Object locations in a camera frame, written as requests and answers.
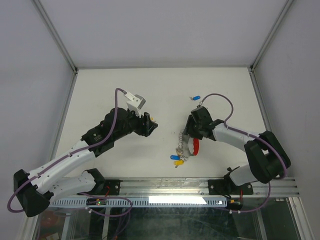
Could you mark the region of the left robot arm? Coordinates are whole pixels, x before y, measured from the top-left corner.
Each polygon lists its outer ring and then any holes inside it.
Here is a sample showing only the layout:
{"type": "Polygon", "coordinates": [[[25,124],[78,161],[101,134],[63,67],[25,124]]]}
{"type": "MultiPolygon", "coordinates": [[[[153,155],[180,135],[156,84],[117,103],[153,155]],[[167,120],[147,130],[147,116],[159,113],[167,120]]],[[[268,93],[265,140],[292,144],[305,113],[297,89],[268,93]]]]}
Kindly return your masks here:
{"type": "Polygon", "coordinates": [[[105,179],[96,168],[70,179],[65,176],[113,148],[117,140],[131,133],[148,137],[157,127],[147,112],[137,116],[133,110],[113,108],[60,157],[29,172],[20,169],[14,173],[13,191],[22,206],[21,211],[30,218],[44,212],[54,201],[70,195],[102,193],[105,179]]]}

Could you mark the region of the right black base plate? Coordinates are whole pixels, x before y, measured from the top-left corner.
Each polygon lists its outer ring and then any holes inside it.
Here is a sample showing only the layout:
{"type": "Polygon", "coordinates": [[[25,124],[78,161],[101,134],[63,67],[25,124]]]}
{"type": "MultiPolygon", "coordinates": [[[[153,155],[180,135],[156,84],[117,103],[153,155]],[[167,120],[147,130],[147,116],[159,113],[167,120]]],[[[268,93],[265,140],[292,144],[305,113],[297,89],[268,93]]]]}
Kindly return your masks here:
{"type": "Polygon", "coordinates": [[[253,187],[250,183],[245,183],[243,185],[237,186],[233,182],[227,182],[225,179],[209,179],[207,183],[209,195],[212,196],[251,196],[254,194],[253,187]]]}

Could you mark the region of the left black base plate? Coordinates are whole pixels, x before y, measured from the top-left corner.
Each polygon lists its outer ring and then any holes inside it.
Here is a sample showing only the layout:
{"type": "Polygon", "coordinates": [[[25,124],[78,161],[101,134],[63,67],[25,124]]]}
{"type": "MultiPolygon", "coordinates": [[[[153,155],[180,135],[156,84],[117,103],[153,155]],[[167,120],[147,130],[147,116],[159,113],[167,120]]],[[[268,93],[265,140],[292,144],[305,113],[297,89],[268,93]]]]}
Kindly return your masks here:
{"type": "Polygon", "coordinates": [[[87,191],[86,194],[93,196],[118,196],[120,194],[121,183],[120,179],[107,178],[102,187],[87,191]]]}

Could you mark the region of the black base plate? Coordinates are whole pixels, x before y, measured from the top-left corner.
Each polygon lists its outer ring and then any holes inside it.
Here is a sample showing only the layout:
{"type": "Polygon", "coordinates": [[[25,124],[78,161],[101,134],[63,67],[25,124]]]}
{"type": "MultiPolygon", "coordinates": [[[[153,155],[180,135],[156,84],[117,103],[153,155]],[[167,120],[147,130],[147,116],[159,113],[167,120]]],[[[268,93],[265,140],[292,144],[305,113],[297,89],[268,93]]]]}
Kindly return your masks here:
{"type": "Polygon", "coordinates": [[[243,185],[237,186],[233,182],[227,182],[225,179],[209,179],[207,183],[209,195],[212,196],[251,196],[254,194],[253,187],[250,183],[245,183],[243,185]]]}
{"type": "Polygon", "coordinates": [[[121,183],[120,179],[107,178],[102,187],[87,191],[86,194],[93,196],[118,196],[120,194],[121,183]]]}

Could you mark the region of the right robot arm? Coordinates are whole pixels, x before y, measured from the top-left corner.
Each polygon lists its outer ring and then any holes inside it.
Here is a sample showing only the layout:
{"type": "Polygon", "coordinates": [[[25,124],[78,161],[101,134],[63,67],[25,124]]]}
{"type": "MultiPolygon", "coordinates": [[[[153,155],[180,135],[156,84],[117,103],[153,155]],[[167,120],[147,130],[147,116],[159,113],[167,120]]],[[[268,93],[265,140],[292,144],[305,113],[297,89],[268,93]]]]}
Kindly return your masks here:
{"type": "Polygon", "coordinates": [[[243,185],[283,179],[291,161],[273,132],[266,130],[255,135],[228,126],[224,120],[213,120],[209,111],[201,106],[191,111],[182,132],[182,141],[190,155],[197,155],[196,146],[202,139],[231,145],[246,154],[248,163],[228,168],[221,183],[214,190],[221,195],[234,194],[243,185]]]}

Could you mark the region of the blue tag key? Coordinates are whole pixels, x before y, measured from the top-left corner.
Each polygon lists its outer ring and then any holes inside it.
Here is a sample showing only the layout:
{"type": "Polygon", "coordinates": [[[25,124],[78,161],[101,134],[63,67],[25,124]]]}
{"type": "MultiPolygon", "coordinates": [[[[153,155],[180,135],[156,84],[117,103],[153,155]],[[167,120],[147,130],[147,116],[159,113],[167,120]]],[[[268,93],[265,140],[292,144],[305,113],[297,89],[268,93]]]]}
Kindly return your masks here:
{"type": "Polygon", "coordinates": [[[171,158],[172,160],[175,160],[175,161],[180,160],[180,156],[179,156],[179,155],[171,155],[170,158],[171,158]]]}
{"type": "Polygon", "coordinates": [[[192,97],[190,97],[190,99],[191,99],[192,101],[197,101],[197,100],[200,100],[200,99],[201,99],[201,96],[200,96],[200,95],[192,96],[192,97]]]}

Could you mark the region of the aluminium mounting rail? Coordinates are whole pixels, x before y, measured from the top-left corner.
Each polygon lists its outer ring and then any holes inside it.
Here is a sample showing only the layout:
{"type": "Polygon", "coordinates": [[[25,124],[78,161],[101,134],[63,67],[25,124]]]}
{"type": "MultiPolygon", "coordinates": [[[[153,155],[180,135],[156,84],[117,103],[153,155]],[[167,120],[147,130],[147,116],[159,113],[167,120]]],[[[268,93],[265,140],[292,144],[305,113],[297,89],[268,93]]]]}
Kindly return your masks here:
{"type": "MultiPolygon", "coordinates": [[[[185,177],[185,178],[118,178],[121,180],[120,197],[148,197],[161,195],[187,195],[218,197],[209,195],[208,180],[223,178],[213,177],[185,177]]],[[[268,193],[268,184],[253,182],[253,195],[243,195],[245,198],[265,197],[268,193]]],[[[270,182],[272,198],[299,197],[300,190],[292,177],[270,182]]]]}

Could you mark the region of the red handle keyring holder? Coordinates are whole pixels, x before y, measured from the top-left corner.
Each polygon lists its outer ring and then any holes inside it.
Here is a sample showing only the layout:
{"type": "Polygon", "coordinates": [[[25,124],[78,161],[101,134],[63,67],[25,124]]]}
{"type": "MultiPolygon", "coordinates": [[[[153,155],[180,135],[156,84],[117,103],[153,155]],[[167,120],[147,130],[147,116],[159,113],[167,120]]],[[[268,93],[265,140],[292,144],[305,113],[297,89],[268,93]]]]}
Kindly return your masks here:
{"type": "Polygon", "coordinates": [[[183,130],[178,134],[178,147],[176,148],[176,153],[184,161],[197,155],[195,152],[194,140],[195,138],[185,135],[183,130]]]}

